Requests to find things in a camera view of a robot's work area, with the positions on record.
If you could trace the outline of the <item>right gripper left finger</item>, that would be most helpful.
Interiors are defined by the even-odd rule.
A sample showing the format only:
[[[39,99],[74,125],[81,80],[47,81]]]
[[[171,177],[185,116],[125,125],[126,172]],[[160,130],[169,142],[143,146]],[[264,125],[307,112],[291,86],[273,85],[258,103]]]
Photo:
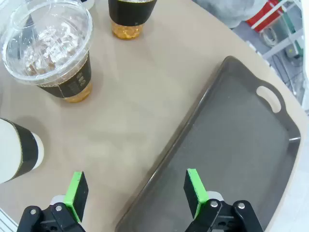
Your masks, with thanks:
[[[81,222],[88,197],[84,172],[74,172],[62,201],[42,210],[38,206],[24,209],[18,225],[19,232],[83,232]]]

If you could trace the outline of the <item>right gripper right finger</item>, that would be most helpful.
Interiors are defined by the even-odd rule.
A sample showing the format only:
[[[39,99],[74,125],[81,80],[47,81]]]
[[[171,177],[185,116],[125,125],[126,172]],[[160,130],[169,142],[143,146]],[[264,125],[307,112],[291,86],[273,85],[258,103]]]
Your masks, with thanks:
[[[263,228],[246,200],[227,204],[220,193],[206,191],[196,169],[187,169],[183,186],[193,217],[187,232],[262,232]]]

